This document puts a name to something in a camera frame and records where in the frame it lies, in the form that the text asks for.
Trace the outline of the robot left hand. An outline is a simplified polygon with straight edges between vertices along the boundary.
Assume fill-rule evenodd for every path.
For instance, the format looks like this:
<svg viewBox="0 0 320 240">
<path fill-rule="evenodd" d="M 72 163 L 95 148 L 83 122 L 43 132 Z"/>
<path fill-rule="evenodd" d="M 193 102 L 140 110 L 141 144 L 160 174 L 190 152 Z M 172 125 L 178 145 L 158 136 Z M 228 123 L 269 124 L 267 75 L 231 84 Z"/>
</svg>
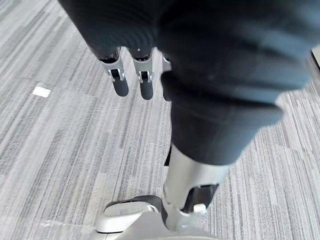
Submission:
<svg viewBox="0 0 320 240">
<path fill-rule="evenodd" d="M 166 226 L 188 225 L 262 127 L 277 123 L 283 92 L 303 88 L 320 42 L 317 0 L 62 0 L 93 54 L 156 47 L 171 101 L 162 199 Z"/>
</svg>

